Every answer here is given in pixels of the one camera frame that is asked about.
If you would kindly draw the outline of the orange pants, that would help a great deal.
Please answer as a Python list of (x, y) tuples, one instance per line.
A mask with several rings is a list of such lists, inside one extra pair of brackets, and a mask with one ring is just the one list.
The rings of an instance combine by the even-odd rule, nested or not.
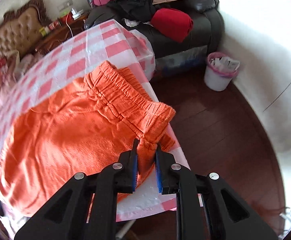
[(166, 132), (174, 115), (129, 68), (104, 61), (14, 121), (0, 158), (0, 198), (30, 217), (76, 173), (100, 172), (135, 139), (141, 185), (156, 148), (174, 145)]

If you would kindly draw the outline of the black clothing pile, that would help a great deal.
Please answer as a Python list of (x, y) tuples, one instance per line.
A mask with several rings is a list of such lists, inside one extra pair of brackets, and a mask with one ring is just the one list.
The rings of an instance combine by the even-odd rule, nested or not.
[(106, 4), (121, 18), (138, 22), (150, 22), (156, 13), (153, 0), (110, 0)]

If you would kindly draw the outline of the white trash bin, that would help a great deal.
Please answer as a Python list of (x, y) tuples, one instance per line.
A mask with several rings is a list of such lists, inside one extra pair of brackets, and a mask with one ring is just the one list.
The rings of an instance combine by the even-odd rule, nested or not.
[(221, 52), (210, 53), (206, 63), (205, 85), (216, 92), (225, 90), (239, 73), (240, 62)]

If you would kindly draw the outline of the pink checkered tablecloth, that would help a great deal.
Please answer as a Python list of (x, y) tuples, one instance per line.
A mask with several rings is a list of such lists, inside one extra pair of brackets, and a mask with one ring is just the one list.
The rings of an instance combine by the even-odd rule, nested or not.
[[(146, 93), (154, 102), (159, 102), (149, 79), (155, 69), (155, 58), (147, 38), (138, 31), (127, 31), (119, 23), (109, 20), (71, 38), (40, 61), (8, 91), (0, 109), (0, 158), (5, 140), (14, 121), (29, 109), (37, 106), (73, 80), (92, 72), (104, 61), (117, 68), (129, 68)], [(187, 161), (170, 124), (166, 130), (174, 140), (167, 150), (176, 161)], [(11, 232), (25, 224), (29, 217), (22, 215), (3, 203), (4, 226)], [(154, 167), (147, 179), (137, 185), (133, 195), (120, 194), (118, 220), (151, 216), (176, 207), (175, 196), (161, 196), (155, 189)]]

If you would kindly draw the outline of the red cloth bundle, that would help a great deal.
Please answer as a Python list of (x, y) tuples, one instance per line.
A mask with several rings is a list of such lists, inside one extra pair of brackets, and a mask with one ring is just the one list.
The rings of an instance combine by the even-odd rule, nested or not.
[(150, 24), (162, 35), (171, 40), (182, 43), (193, 29), (191, 17), (177, 9), (159, 9), (150, 21)]

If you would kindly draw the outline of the floral folded quilt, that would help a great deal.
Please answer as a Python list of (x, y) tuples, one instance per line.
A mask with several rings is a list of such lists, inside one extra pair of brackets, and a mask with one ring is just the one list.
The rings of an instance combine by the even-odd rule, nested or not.
[(3, 86), (13, 87), (17, 82), (16, 70), (20, 64), (17, 50), (10, 51), (0, 59), (0, 90)]

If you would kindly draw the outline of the dark wooden nightstand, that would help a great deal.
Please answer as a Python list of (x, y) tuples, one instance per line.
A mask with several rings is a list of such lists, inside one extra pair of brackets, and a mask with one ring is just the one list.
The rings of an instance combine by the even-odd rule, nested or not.
[(50, 34), (44, 37), (35, 47), (33, 53), (46, 55), (65, 41), (84, 31), (84, 24), (88, 18), (88, 13), (83, 14), (78, 19), (74, 20), (63, 27), (53, 30)]

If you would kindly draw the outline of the yellow lidded jar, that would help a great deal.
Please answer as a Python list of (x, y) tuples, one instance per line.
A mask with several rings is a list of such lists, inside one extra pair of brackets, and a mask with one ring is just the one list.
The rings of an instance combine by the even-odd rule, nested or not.
[(45, 37), (50, 33), (50, 29), (49, 27), (42, 27), (40, 28), (39, 32), (43, 37)]

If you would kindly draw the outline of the red container on nightstand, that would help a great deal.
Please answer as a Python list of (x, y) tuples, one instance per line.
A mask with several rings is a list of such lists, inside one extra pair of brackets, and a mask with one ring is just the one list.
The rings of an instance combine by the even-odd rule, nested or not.
[(72, 13), (69, 12), (68, 14), (65, 14), (64, 16), (59, 18), (59, 21), (61, 22), (62, 25), (67, 25), (73, 22), (73, 16)]

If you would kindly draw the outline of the white device on nightstand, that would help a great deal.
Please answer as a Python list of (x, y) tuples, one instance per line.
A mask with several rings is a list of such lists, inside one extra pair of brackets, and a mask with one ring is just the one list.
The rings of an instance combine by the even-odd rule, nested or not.
[(84, 11), (83, 9), (77, 11), (75, 8), (72, 8), (72, 9), (71, 9), (71, 15), (72, 15), (73, 20), (78, 19), (81, 15), (84, 14), (84, 12), (85, 12), (85, 11)]

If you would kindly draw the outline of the white wardrobe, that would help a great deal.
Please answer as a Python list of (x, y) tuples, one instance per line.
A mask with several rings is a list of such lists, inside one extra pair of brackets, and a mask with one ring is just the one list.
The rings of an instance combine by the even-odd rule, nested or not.
[(291, 151), (291, 0), (219, 0), (221, 49), (241, 63), (236, 85), (275, 151)]

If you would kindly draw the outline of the tufted brown headboard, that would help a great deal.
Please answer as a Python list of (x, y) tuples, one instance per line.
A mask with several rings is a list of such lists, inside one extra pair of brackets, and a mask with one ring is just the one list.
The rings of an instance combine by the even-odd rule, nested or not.
[(43, 0), (29, 0), (16, 11), (3, 15), (0, 23), (0, 59), (11, 51), (28, 54), (42, 38), (40, 29), (51, 23)]

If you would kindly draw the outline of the wall socket plate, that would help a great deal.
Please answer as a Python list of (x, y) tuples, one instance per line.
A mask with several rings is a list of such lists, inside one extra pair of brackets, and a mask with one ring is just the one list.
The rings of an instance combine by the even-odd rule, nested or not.
[(60, 5), (57, 6), (58, 11), (63, 11), (66, 8), (70, 8), (73, 5), (73, 1), (72, 0), (67, 0), (64, 1), (63, 3), (61, 3)]

